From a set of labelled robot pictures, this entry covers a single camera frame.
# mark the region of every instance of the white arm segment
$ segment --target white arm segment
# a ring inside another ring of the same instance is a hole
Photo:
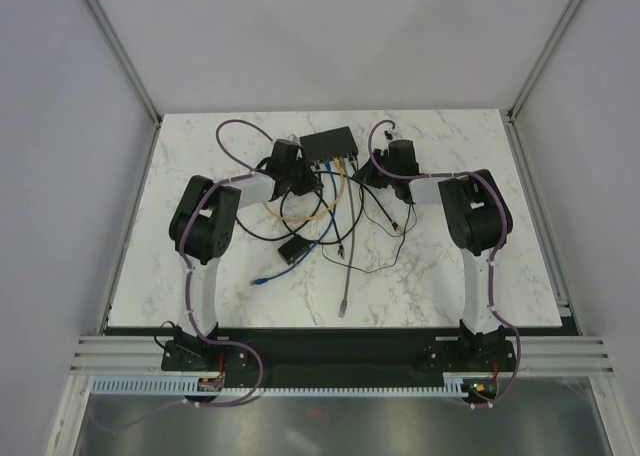
[[[445,178],[414,179],[409,183],[411,198],[416,204],[442,204],[438,182]],[[462,321],[474,334],[490,333],[500,322],[489,311],[489,271],[487,259],[491,250],[475,257],[471,251],[462,249],[464,263],[464,310]]]
[[[240,205],[238,209],[251,206],[256,203],[266,203],[273,197],[275,181],[269,176],[261,173],[251,179],[245,179],[224,186],[232,186],[242,191],[240,194]],[[193,308],[193,316],[198,323],[198,328],[203,334],[209,335],[218,324],[216,315],[216,275],[218,273],[218,265],[220,258],[213,258],[205,266],[201,265],[197,260],[192,259],[195,266],[193,276],[191,278],[191,306]],[[182,313],[178,324],[182,329],[196,336],[191,323],[187,317],[187,309],[185,303],[182,304]]]

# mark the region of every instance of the gray cable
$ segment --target gray cable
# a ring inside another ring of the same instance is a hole
[[[344,159],[340,159],[340,164],[347,170],[347,165]],[[351,222],[353,224],[353,231],[351,231],[351,251],[349,253],[349,266],[347,267],[347,281],[344,285],[344,295],[342,296],[342,302],[340,303],[340,310],[338,316],[344,318],[344,313],[347,312],[347,296],[349,295],[349,281],[351,280],[351,266],[353,264],[353,253],[356,249],[356,210],[353,204],[353,192],[351,191],[351,178],[347,175],[347,189],[349,190],[349,205],[351,206]]]

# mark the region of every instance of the yellow cable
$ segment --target yellow cable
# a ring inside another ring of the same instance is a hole
[[[336,196],[336,199],[334,199],[333,202],[329,206],[327,206],[323,211],[320,211],[319,213],[316,213],[313,216],[296,217],[296,216],[280,216],[273,209],[271,209],[271,207],[269,207],[267,203],[263,203],[265,209],[269,212],[271,216],[274,216],[288,223],[301,223],[304,221],[314,221],[316,219],[322,218],[325,214],[327,214],[329,211],[331,211],[333,208],[336,207],[336,204],[338,204],[340,202],[340,199],[342,198],[342,193],[344,193],[345,179],[344,179],[344,172],[342,171],[342,166],[340,165],[340,161],[338,161],[337,159],[334,159],[333,161],[336,163],[336,166],[338,167],[338,173],[340,173],[340,189],[338,190],[338,195]]]

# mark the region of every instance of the gray floor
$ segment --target gray floor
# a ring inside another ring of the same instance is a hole
[[[609,455],[588,385],[520,380],[491,410],[404,398],[262,398],[238,408],[170,408],[111,435],[85,426],[91,456]],[[92,397],[103,424],[166,398]]]

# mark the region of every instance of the marble tabletop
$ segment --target marble tabletop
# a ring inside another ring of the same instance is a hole
[[[349,126],[358,144],[359,162],[368,158],[365,139],[379,120],[396,121],[401,137],[414,142],[422,171],[489,169],[514,219],[513,232],[499,254],[496,305],[518,326],[559,326],[560,316],[533,229],[522,185],[497,110],[455,111],[312,111],[272,113],[172,114],[163,121],[144,192],[128,241],[125,261],[109,317],[110,327],[159,326],[184,313],[183,265],[168,237],[173,212],[189,178],[212,179],[246,172],[228,159],[215,140],[217,125],[229,118],[258,124],[274,139],[304,136]],[[271,153],[271,143],[242,125],[222,130],[227,148],[250,164]],[[384,145],[382,132],[376,146]],[[325,195],[332,199],[331,182]],[[393,218],[403,224],[407,206],[391,188],[374,190]],[[279,201],[271,203],[277,208]],[[285,212],[308,214],[314,195],[289,198]],[[356,199],[356,210],[359,200]],[[367,214],[388,227],[371,198]],[[338,317],[346,269],[325,260],[316,248],[286,276],[260,286],[250,281],[286,268],[277,253],[282,242],[256,240],[236,225],[217,279],[216,309],[221,325],[251,327],[443,327],[457,326],[464,304],[462,256],[446,227],[442,206],[416,205],[417,222],[407,234],[397,264],[373,274],[353,271],[349,307]],[[262,205],[239,211],[252,231],[263,236],[283,234],[282,224]],[[346,197],[336,221],[344,233],[351,226]],[[413,215],[409,226],[413,224]],[[313,222],[301,234],[317,237],[328,217]],[[335,238],[333,231],[327,239]],[[354,265],[365,270],[393,262],[401,238],[392,238],[366,218],[357,226]],[[351,238],[345,240],[347,257]],[[325,254],[338,261],[337,247]]]

